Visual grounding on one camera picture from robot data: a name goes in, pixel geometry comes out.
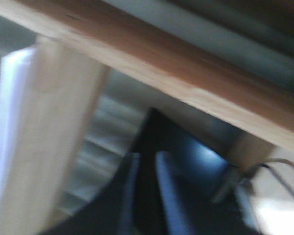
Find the black object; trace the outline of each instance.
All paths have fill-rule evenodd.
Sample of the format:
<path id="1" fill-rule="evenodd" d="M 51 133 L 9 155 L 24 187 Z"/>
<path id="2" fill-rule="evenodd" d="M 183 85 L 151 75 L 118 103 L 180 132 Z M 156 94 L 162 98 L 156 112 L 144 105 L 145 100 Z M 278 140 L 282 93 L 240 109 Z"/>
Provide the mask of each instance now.
<path id="1" fill-rule="evenodd" d="M 165 235 L 165 216 L 155 172 L 155 156 L 159 151 L 173 154 L 185 177 L 207 200 L 223 199 L 233 166 L 220 155 L 199 142 L 155 109 L 151 109 L 131 152 L 141 154 L 141 166 L 135 190 L 135 224 L 145 235 Z M 240 220 L 242 215 L 233 192 L 221 207 Z"/>
<path id="2" fill-rule="evenodd" d="M 241 220 L 233 194 L 224 194 L 231 170 L 229 162 L 151 110 L 108 186 L 43 235 L 132 235 L 134 226 L 142 235 L 256 235 Z M 227 195 L 223 203 L 213 204 L 221 194 Z"/>
<path id="3" fill-rule="evenodd" d="M 169 235 L 258 234 L 234 213 L 207 200 L 169 153 L 157 153 L 156 171 Z"/>

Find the light wood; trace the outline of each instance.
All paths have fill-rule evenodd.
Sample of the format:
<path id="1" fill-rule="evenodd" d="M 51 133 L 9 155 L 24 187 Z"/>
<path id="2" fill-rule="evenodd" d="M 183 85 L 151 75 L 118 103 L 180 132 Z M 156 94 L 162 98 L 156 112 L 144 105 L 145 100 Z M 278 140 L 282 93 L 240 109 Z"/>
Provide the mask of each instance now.
<path id="1" fill-rule="evenodd" d="M 42 230 L 62 192 L 108 67 L 39 38 L 0 200 L 0 235 Z"/>
<path id="2" fill-rule="evenodd" d="M 275 145 L 250 133 L 243 133 L 227 154 L 228 159 L 238 165 L 241 171 L 263 162 L 271 156 Z"/>
<path id="3" fill-rule="evenodd" d="M 2 0 L 0 15 L 294 152 L 294 97 L 98 0 Z"/>

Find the cable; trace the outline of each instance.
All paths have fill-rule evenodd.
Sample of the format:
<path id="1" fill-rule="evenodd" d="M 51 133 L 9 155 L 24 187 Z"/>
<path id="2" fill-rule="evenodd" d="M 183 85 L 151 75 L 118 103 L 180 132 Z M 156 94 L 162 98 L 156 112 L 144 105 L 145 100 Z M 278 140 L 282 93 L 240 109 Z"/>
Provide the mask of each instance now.
<path id="1" fill-rule="evenodd" d="M 294 163 L 284 158 L 268 159 L 266 161 L 263 161 L 262 163 L 282 163 L 294 168 Z"/>
<path id="2" fill-rule="evenodd" d="M 284 186 L 284 188 L 294 197 L 294 190 L 292 187 L 284 181 L 284 179 L 273 169 L 271 166 L 262 163 L 260 166 L 268 169 L 270 173 Z"/>

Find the white surface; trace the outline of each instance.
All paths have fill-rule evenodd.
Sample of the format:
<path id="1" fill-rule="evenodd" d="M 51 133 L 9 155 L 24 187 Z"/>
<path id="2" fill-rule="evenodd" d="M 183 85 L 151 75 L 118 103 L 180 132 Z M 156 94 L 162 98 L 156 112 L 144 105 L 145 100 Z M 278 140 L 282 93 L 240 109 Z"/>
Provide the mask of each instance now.
<path id="1" fill-rule="evenodd" d="M 22 95 L 35 54 L 29 47 L 3 57 L 0 66 L 0 199 L 13 161 Z"/>

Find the wood grain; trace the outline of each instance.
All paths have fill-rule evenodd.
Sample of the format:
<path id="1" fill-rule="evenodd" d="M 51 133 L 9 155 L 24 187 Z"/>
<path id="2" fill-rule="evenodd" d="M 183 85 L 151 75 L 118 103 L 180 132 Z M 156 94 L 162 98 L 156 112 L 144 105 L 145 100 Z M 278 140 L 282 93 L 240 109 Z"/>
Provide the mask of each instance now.
<path id="1" fill-rule="evenodd" d="M 33 235 L 47 225 L 108 71 L 50 39 L 40 37 L 36 47 L 0 200 L 0 235 Z"/>
<path id="2" fill-rule="evenodd" d="M 2 0 L 0 15 L 294 152 L 294 97 L 98 0 Z"/>

